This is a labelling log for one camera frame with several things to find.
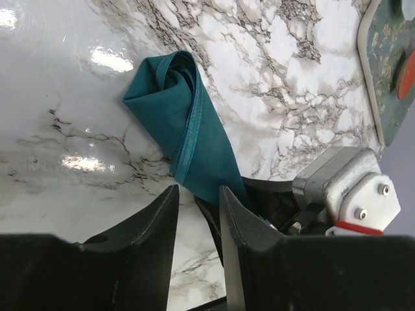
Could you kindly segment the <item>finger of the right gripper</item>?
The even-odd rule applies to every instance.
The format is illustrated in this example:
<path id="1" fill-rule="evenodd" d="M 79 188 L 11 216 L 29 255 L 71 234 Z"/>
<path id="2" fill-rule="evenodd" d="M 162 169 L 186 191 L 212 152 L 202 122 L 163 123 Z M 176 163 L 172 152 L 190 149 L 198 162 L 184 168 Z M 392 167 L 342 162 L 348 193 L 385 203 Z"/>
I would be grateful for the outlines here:
<path id="1" fill-rule="evenodd" d="M 268 251 L 284 238 L 292 219 L 300 212 L 292 193 L 291 181 L 267 181 L 244 178 L 251 207 L 246 207 L 229 188 L 219 190 L 219 202 L 209 203 L 194 197 L 207 221 L 220 262 L 233 242 L 253 252 Z"/>

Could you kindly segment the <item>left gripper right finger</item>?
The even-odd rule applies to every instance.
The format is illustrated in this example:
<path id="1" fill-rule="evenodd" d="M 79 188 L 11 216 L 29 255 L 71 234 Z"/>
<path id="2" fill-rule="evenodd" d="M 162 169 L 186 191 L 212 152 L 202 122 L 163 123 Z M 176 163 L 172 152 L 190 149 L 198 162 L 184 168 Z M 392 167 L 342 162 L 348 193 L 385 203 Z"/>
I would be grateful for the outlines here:
<path id="1" fill-rule="evenodd" d="M 285 236 L 220 190 L 228 310 L 413 310 L 409 236 Z"/>

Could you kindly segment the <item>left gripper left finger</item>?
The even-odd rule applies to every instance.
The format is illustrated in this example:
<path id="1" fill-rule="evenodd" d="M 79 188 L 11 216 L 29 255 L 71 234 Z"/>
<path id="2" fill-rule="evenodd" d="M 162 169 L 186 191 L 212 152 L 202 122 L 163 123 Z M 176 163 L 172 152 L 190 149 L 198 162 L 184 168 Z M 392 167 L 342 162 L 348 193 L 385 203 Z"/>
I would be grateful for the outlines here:
<path id="1" fill-rule="evenodd" d="M 171 185 L 84 243 L 1 236 L 2 310 L 165 310 L 179 211 Z"/>

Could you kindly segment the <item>teal cloth napkin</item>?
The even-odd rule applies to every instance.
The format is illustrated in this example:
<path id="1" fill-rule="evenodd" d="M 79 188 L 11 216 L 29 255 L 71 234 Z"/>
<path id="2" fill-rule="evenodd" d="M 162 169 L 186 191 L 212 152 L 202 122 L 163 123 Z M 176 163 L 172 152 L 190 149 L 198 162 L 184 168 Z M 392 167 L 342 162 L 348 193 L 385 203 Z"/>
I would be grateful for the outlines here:
<path id="1" fill-rule="evenodd" d="M 178 184 L 213 204 L 219 202 L 220 187 L 227 186 L 246 207 L 252 206 L 190 52 L 145 58 L 122 101 L 170 159 Z"/>

